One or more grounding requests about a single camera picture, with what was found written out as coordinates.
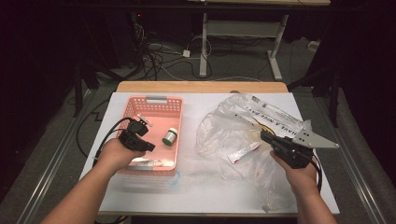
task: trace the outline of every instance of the white tabletop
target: white tabletop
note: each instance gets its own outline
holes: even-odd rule
[[[183,98],[177,173],[175,176],[114,175],[99,210],[104,214],[194,215],[194,216],[284,216],[296,214],[295,206],[265,213],[257,189],[243,179],[223,179],[219,165],[198,155],[194,150],[196,130],[206,114],[231,93],[146,93],[115,92],[96,135],[81,173],[92,167],[92,158],[109,129],[121,119],[132,95],[178,96]],[[301,118],[291,93],[254,93],[268,104]],[[332,213],[339,210],[326,175],[323,174],[321,195]]]

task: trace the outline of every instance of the hand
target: hand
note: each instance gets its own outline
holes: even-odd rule
[[[311,163],[309,163],[305,168],[292,169],[287,163],[280,159],[274,151],[271,151],[270,154],[285,170],[286,178],[288,179],[291,185],[291,190],[296,197],[319,194],[317,187],[317,170]]]
[[[145,154],[146,152],[142,151],[132,151],[126,148],[118,138],[113,138],[103,146],[95,167],[106,167],[111,174],[115,174],[118,170],[127,167],[131,160]]]

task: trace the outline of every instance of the cable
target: cable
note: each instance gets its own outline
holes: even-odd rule
[[[163,71],[165,71],[170,77],[172,77],[172,78],[174,78],[174,79],[176,79],[176,80],[179,80],[179,81],[187,81],[187,80],[184,80],[184,79],[181,79],[181,78],[178,78],[178,77],[174,77],[171,73],[169,73],[168,72],[168,70],[166,70],[164,67],[162,67],[162,69],[163,69]]]
[[[172,52],[166,52],[166,51],[160,51],[161,53],[175,53],[175,54],[178,54],[178,55],[182,55],[181,53],[179,53],[179,52],[177,52],[175,49],[172,49],[172,48],[170,48],[170,47],[168,47],[168,46],[165,46],[165,45],[163,45],[163,44],[148,44],[148,46],[150,46],[150,45],[154,45],[154,46],[161,46],[159,49],[156,49],[156,50],[154,50],[154,51],[159,51],[160,49],[162,49],[162,48],[166,48],[166,49],[171,49],[172,50]]]
[[[318,162],[318,165],[317,165],[311,158],[308,158],[304,153],[301,153],[298,150],[296,150],[295,152],[299,156],[301,156],[304,159],[308,160],[315,167],[315,169],[317,170],[317,172],[318,172],[318,183],[317,183],[317,186],[318,186],[318,191],[320,192],[321,191],[321,186],[322,186],[323,173],[322,173],[321,164],[320,164],[320,161],[319,161],[318,157],[316,155],[314,155],[314,158]]]
[[[207,38],[203,38],[202,36],[198,35],[195,38],[193,38],[190,43],[187,45],[186,50],[189,50],[189,46],[192,43],[193,40],[198,39],[198,38],[202,38],[203,40],[206,41],[206,43],[209,45],[209,52],[207,53],[206,57],[210,55],[210,53],[212,52],[212,45],[210,44],[209,40]]]
[[[186,57],[178,57],[178,58],[176,58],[176,59],[173,59],[173,60],[167,61],[167,62],[163,62],[163,63],[172,63],[172,62],[177,61],[177,60],[180,60],[180,59],[186,59]]]
[[[142,46],[142,44],[143,44],[143,40],[144,40],[144,38],[145,38],[145,30],[143,29],[143,27],[141,26],[141,25],[139,25],[139,24],[136,24],[136,26],[137,27],[139,27],[140,29],[139,29],[139,33],[138,33],[138,36],[136,37],[136,39],[139,39],[139,37],[140,37],[140,34],[142,34],[142,38],[141,38],[141,40],[140,40],[140,44],[137,46],[137,48],[134,48],[134,49],[139,49],[140,48],[140,46]]]
[[[214,38],[216,38],[216,39],[219,39],[219,40],[223,40],[223,41],[225,41],[225,40],[228,40],[229,42],[231,42],[231,43],[236,43],[236,44],[238,44],[238,45],[242,45],[243,47],[238,47],[238,48],[236,48],[236,49],[244,49],[244,48],[248,48],[248,47],[257,47],[257,46],[259,46],[260,45],[260,43],[265,39],[265,38],[263,38],[263,37],[258,37],[258,38],[250,38],[250,39],[241,39],[241,38],[239,38],[239,39],[231,39],[230,38],[230,36],[225,36],[225,38],[220,38],[220,37],[218,37],[218,36],[215,36],[215,35],[211,35],[211,37],[214,37]],[[253,39],[253,42],[251,43],[251,44],[245,44],[245,43],[243,43],[244,41],[250,41],[251,39]]]
[[[186,44],[187,43],[189,43],[189,41],[188,40],[185,40],[185,39],[181,39],[181,38],[177,38],[177,37],[174,37],[174,36],[170,36],[170,35],[166,35],[166,34],[161,34],[161,33],[158,33],[158,32],[149,32],[150,34],[153,34],[153,35],[160,35],[160,36],[162,36],[162,37],[167,37],[168,39],[172,39],[172,41],[173,41],[173,43],[176,43],[176,44],[178,44],[178,45],[180,45],[181,47],[185,47],[186,46]]]
[[[117,131],[117,130],[115,130],[116,127],[119,126],[119,125],[120,125],[123,121],[125,121],[125,120],[132,121],[131,118],[123,118],[123,119],[120,119],[120,120],[117,121],[117,122],[113,125],[113,127],[111,127],[111,129],[107,132],[105,138],[103,139],[103,141],[102,141],[102,143],[100,144],[98,150],[96,151],[95,158],[93,158],[92,167],[97,163],[97,160],[99,159],[100,153],[102,152],[102,147],[105,145],[105,142],[106,142],[107,138],[108,138],[112,133],[114,133],[115,131]]]
[[[155,63],[155,59],[154,59],[154,57],[151,54],[148,54],[148,56],[151,59],[152,67],[154,68],[154,81],[156,81],[158,72],[157,72],[157,66],[156,66],[156,63]]]
[[[127,216],[121,216],[121,217],[118,217],[114,222],[107,222],[107,223],[98,222],[95,220],[94,224],[120,224],[120,223],[124,222],[127,218],[128,218]]]
[[[274,58],[272,58],[265,66],[263,66],[259,71],[257,71],[257,75],[258,75],[258,79],[260,80],[260,71],[262,71],[264,68],[266,68],[269,64],[271,64],[271,61],[273,60]]]
[[[77,146],[78,146],[78,150],[81,152],[81,154],[85,157],[88,158],[88,155],[84,152],[84,150],[82,150],[81,144],[79,143],[79,131],[82,127],[82,124],[87,120],[87,118],[93,113],[93,111],[95,111],[97,108],[99,108],[99,106],[103,105],[104,103],[108,102],[110,99],[107,98],[105,99],[102,103],[100,103],[99,105],[97,105],[83,120],[82,122],[79,124],[77,131],[76,131],[76,142],[77,142]]]

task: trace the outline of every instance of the clear plastic bag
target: clear plastic bag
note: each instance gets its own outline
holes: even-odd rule
[[[224,179],[245,179],[262,196],[265,212],[295,206],[295,198],[283,169],[272,159],[271,146],[260,138],[262,130],[277,136],[293,137],[304,123],[262,102],[250,93],[237,93],[207,114],[197,129],[195,151],[207,158],[215,157]],[[228,155],[251,143],[261,142],[236,163]]]

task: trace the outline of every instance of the pink basket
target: pink basket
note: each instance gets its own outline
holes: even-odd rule
[[[155,145],[152,152],[147,151],[143,157],[149,161],[167,161],[168,166],[137,166],[133,162],[127,169],[120,170],[121,174],[130,175],[175,175],[177,164],[177,150],[180,133],[171,146],[163,142],[163,138],[170,128],[180,131],[183,99],[180,97],[165,96],[132,96],[129,98],[123,114],[124,118],[139,120],[137,116],[144,117],[148,125],[148,133],[142,139]],[[120,124],[120,129],[126,129],[128,121]]]

